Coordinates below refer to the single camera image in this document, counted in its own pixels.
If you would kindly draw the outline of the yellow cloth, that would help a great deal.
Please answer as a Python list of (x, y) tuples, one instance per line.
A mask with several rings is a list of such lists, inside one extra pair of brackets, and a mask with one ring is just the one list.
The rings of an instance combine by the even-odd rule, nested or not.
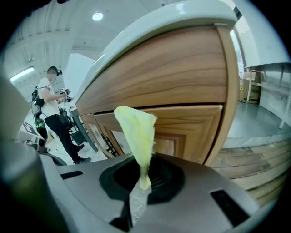
[(129, 148), (140, 166), (140, 188), (146, 190), (151, 185), (148, 171), (153, 153), (157, 117), (131, 107), (119, 106), (114, 110)]

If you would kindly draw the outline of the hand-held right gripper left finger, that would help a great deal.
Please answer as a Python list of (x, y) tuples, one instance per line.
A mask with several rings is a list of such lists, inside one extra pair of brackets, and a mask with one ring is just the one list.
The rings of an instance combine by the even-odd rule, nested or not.
[(124, 165), (133, 156), (78, 165), (57, 166), (47, 155), (40, 155), (45, 178), (61, 211), (69, 233), (129, 233), (132, 220), (129, 199), (110, 198), (99, 177), (116, 164)]

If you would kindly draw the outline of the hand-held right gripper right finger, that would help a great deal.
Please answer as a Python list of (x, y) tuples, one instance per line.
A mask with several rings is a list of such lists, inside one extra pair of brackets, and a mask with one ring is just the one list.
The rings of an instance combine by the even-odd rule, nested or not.
[(133, 233), (224, 233), (259, 210), (243, 188), (216, 170), (158, 153), (181, 168), (183, 187), (170, 201), (148, 205)]

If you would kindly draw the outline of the long white table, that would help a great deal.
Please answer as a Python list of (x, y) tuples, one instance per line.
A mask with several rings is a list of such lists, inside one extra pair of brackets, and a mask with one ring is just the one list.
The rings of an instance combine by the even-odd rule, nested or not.
[(291, 62), (247, 67), (249, 85), (261, 87), (260, 104), (281, 120), (279, 129), (291, 126)]

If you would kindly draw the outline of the brown cardboard box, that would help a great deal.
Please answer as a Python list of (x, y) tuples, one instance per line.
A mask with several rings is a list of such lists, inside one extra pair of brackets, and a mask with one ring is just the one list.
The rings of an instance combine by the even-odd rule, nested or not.
[(257, 85), (249, 85), (249, 80), (240, 80), (239, 101), (244, 103), (259, 104), (261, 97), (261, 87)]

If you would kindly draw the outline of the wooden vanity cabinet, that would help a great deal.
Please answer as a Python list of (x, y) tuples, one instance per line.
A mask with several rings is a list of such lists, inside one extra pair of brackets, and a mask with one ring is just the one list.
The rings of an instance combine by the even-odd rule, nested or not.
[(221, 105), (216, 136), (202, 164), (208, 165), (226, 139), (239, 98), (236, 54), (224, 25), (196, 26), (155, 36), (129, 50), (90, 84), (77, 102), (93, 114), (109, 158), (130, 152), (114, 116), (119, 106)]

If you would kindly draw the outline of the wooden step platform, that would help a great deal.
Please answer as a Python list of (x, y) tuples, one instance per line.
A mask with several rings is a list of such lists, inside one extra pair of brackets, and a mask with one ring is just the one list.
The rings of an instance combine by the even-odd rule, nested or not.
[(291, 173), (291, 139), (221, 149), (210, 167), (246, 190), (263, 207), (278, 199)]

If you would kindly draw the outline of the ceiling tube light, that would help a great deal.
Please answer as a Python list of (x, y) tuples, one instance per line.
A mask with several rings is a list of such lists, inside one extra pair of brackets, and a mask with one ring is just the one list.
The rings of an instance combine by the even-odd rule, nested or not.
[(10, 78), (10, 82), (14, 82), (14, 81), (16, 81), (17, 79), (19, 79), (19, 78), (21, 78), (21, 77), (23, 77), (23, 76), (25, 76), (25, 75), (27, 75), (27, 74), (32, 73), (34, 70), (35, 70), (35, 69), (34, 69), (33, 66), (28, 67), (27, 69), (21, 71), (20, 73), (18, 73), (18, 74), (16, 74), (16, 75), (12, 76), (12, 77)]

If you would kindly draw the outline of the grey metal table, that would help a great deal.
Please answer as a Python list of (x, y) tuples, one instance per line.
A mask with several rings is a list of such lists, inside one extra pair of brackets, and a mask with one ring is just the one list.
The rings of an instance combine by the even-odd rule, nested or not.
[(98, 148), (95, 145), (95, 142), (92, 140), (89, 131), (87, 130), (82, 118), (80, 117), (76, 107), (71, 107), (69, 109), (71, 118), (75, 122), (75, 125), (77, 126), (78, 130), (81, 132), (81, 134), (84, 137), (84, 140), (91, 146), (91, 148), (94, 150), (94, 152), (98, 152)]

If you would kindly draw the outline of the wooden cabinet door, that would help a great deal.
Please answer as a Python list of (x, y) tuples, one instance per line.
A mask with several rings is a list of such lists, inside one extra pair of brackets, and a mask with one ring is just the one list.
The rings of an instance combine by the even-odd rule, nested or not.
[(106, 142), (102, 138), (102, 131), (100, 130), (99, 125), (94, 118), (94, 115), (93, 114), (82, 115), (81, 118), (99, 150), (104, 154), (106, 158), (109, 158), (109, 155), (106, 150), (107, 149)]
[(153, 152), (202, 164), (221, 118), (221, 105), (142, 108), (156, 116)]

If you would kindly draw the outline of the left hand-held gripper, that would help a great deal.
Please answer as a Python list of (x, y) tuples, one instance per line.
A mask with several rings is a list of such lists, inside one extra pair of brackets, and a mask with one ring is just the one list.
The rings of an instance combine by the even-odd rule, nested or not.
[(18, 132), (17, 139), (21, 142), (31, 145), (35, 150), (41, 152), (40, 155), (46, 155), (50, 157), (55, 165), (67, 166), (67, 163), (61, 158), (47, 153), (48, 148), (45, 145), (48, 139), (47, 130), (41, 128), (40, 132), (41, 134), (39, 134), (31, 124), (23, 122)]

